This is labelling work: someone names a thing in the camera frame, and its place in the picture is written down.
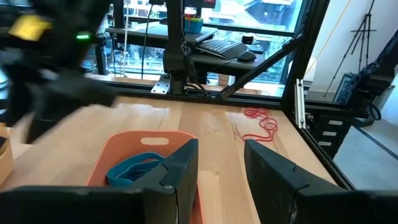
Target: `orange plastic tub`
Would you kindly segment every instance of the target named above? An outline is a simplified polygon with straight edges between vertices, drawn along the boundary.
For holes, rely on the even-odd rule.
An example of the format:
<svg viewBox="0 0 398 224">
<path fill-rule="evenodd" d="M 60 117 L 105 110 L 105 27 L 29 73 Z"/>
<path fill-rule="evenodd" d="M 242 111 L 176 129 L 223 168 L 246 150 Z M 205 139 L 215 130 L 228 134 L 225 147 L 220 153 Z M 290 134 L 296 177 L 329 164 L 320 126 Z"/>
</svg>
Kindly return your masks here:
<svg viewBox="0 0 398 224">
<path fill-rule="evenodd" d="M 87 185 L 105 186 L 106 173 L 128 157 L 143 152 L 156 152 L 167 157 L 194 138 L 191 134 L 180 131 L 126 131 L 116 134 L 106 143 Z M 199 196 L 197 189 L 190 224 L 203 224 Z"/>
</svg>

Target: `computer mouse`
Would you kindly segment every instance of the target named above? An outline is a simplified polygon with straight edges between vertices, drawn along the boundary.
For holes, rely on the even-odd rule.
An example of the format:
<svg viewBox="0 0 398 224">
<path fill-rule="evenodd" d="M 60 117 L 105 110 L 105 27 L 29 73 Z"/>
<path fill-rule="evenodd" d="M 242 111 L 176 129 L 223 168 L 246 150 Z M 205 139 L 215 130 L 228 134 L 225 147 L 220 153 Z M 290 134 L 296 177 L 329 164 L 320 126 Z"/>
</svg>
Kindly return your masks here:
<svg viewBox="0 0 398 224">
<path fill-rule="evenodd" d="M 169 23 L 169 20 L 167 20 L 167 17 L 166 18 L 163 18 L 163 19 L 161 19 L 160 21 L 159 21 L 159 24 L 162 24 L 162 25 L 167 25 Z"/>
<path fill-rule="evenodd" d="M 256 59 L 256 54 L 250 51 L 240 53 L 237 57 L 239 62 L 253 62 Z"/>
</svg>

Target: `light wood tabletop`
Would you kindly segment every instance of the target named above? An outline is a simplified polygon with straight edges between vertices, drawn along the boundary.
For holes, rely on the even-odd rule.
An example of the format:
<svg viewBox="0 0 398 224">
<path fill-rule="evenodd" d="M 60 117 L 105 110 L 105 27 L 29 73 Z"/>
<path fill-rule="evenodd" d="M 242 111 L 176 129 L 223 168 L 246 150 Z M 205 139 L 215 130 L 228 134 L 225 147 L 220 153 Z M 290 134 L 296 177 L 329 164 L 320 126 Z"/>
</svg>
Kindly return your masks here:
<svg viewBox="0 0 398 224">
<path fill-rule="evenodd" d="M 265 134 L 244 108 L 119 97 L 114 108 L 82 108 L 34 145 L 21 144 L 29 118 L 10 133 L 15 168 L 1 190 L 20 185 L 84 185 L 107 139 L 131 130 L 184 131 L 199 139 L 198 187 L 205 223 L 259 223 L 244 168 L 243 134 Z M 264 145 L 330 182 L 332 178 L 282 111 Z"/>
</svg>

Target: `blue cloth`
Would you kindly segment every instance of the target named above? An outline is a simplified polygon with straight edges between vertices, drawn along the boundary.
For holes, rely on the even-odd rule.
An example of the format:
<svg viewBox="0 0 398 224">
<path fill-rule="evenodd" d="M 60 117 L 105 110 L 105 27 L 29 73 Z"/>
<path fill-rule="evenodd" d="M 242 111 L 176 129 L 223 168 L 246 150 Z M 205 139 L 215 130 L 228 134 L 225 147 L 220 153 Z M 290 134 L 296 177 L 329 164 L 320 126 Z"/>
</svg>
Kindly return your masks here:
<svg viewBox="0 0 398 224">
<path fill-rule="evenodd" d="M 112 187 L 129 186 L 138 178 L 150 172 L 163 160 L 163 156 L 154 152 L 145 152 L 132 156 L 108 171 L 106 174 L 107 183 Z"/>
</svg>

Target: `green led light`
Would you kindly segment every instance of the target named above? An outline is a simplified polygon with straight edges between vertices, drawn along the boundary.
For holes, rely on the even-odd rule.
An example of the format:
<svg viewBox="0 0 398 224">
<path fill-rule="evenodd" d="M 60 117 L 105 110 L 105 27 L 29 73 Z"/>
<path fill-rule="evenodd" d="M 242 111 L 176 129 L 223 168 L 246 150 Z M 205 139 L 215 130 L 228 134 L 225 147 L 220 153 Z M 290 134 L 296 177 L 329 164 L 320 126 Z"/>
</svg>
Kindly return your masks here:
<svg viewBox="0 0 398 224">
<path fill-rule="evenodd" d="M 90 36 L 87 34 L 84 34 L 84 35 L 77 35 L 76 38 L 79 40 L 87 40 L 90 38 Z"/>
</svg>

